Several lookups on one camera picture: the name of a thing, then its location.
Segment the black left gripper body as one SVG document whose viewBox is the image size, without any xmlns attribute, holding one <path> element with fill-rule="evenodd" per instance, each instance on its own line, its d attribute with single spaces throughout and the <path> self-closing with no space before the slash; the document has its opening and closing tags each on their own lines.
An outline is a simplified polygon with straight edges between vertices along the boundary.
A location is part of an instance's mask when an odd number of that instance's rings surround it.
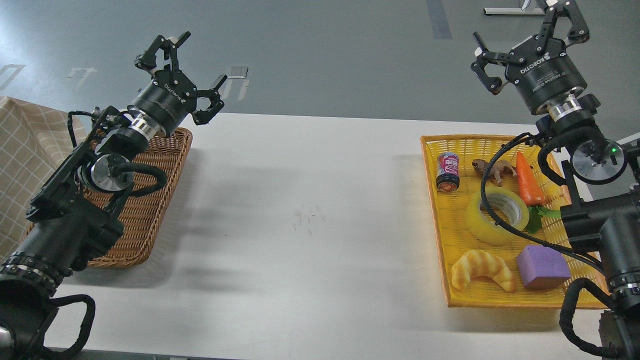
<svg viewBox="0 0 640 360">
<path fill-rule="evenodd" d="M 185 120 L 187 114 L 196 110 L 197 100 L 186 97 L 194 89 L 195 85 L 183 71 L 172 73 L 170 70 L 158 70 L 128 109 L 146 114 L 167 137 Z"/>
</svg>

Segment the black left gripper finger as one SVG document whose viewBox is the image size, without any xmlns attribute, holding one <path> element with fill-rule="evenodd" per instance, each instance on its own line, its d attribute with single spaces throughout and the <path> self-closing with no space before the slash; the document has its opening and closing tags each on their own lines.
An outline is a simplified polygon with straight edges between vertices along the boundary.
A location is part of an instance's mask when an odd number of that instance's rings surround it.
<svg viewBox="0 0 640 360">
<path fill-rule="evenodd" d="M 157 80 L 157 73 L 160 73 L 160 70 L 157 69 L 157 54 L 162 51 L 163 59 L 169 61 L 162 70 L 169 71 L 170 81 L 173 82 L 182 78 L 188 79 L 179 68 L 178 49 L 191 35 L 189 31 L 183 32 L 179 37 L 172 36 L 167 38 L 163 35 L 157 35 L 151 45 L 142 54 L 135 57 L 134 66 L 151 75 L 150 82 L 153 84 Z"/>
<path fill-rule="evenodd" d="M 208 125 L 213 117 L 223 109 L 225 103 L 222 100 L 220 88 L 227 79 L 228 76 L 226 74 L 222 74 L 217 78 L 217 80 L 215 80 L 215 84 L 212 88 L 194 89 L 187 94 L 188 100 L 209 100 L 209 106 L 206 109 L 189 111 L 195 125 Z"/>
</svg>

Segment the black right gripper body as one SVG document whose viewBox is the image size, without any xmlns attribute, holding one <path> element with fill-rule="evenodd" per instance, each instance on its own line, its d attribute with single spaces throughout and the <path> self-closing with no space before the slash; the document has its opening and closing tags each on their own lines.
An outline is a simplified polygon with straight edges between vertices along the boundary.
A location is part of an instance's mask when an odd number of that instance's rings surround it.
<svg viewBox="0 0 640 360">
<path fill-rule="evenodd" d="M 549 39 L 546 48 L 538 54 L 537 48 L 541 47 L 535 37 L 524 39 L 510 50 L 517 60 L 524 59 L 524 63 L 510 63 L 505 69 L 506 80 L 514 84 L 533 116 L 544 114 L 549 101 L 565 94 L 579 95 L 587 87 L 585 78 L 567 55 L 562 39 Z"/>
</svg>

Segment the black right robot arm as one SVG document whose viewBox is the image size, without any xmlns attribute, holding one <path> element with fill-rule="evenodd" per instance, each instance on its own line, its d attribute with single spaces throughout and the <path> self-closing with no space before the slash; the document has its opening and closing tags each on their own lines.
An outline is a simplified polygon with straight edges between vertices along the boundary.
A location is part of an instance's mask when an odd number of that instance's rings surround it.
<svg viewBox="0 0 640 360">
<path fill-rule="evenodd" d="M 541 29 L 508 53 L 488 50 L 477 32 L 476 60 L 471 70 L 483 86 L 498 95 L 505 82 L 514 84 L 534 116 L 538 134 L 523 133 L 508 142 L 489 161 L 494 164 L 521 144 L 541 149 L 537 162 L 541 172 L 558 186 L 566 186 L 570 204 L 560 208 L 569 247 L 524 234 L 499 218 L 489 204 L 483 173 L 480 196 L 489 216 L 510 233 L 551 248 L 594 268 L 602 274 L 606 290 L 592 280 L 578 278 L 567 287 L 559 326 L 574 346 L 604 360 L 637 360 L 640 357 L 640 250 L 639 184 L 626 193 L 585 201 L 576 180 L 606 185 L 630 169 L 639 178 L 639 142 L 624 145 L 607 139 L 595 123 L 601 103 L 585 94 L 586 81 L 567 55 L 567 48 L 589 40 L 589 28 L 574 0 L 540 0 L 544 13 Z M 579 294 L 585 290 L 605 310 L 599 319 L 601 345 L 576 335 L 573 318 Z"/>
</svg>

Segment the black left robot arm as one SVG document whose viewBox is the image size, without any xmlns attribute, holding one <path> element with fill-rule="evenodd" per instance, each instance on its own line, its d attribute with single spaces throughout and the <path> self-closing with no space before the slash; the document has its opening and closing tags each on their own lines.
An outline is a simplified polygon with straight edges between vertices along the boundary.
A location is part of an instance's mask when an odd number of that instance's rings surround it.
<svg viewBox="0 0 640 360">
<path fill-rule="evenodd" d="M 33 230 L 1 265 L 1 358 L 70 360 L 89 339 L 95 318 L 87 294 L 55 297 L 64 278 L 86 269 L 124 234 L 119 216 L 129 198 L 162 190 L 164 170 L 135 162 L 155 136 L 169 137 L 187 116 L 206 125 L 224 107 L 222 74 L 210 89 L 198 89 L 179 68 L 178 49 L 189 39 L 158 35 L 135 58 L 151 76 L 126 109 L 90 112 L 93 127 L 30 201 L 26 219 Z M 74 344 L 54 351 L 45 335 L 63 306 L 83 303 L 86 312 Z"/>
</svg>

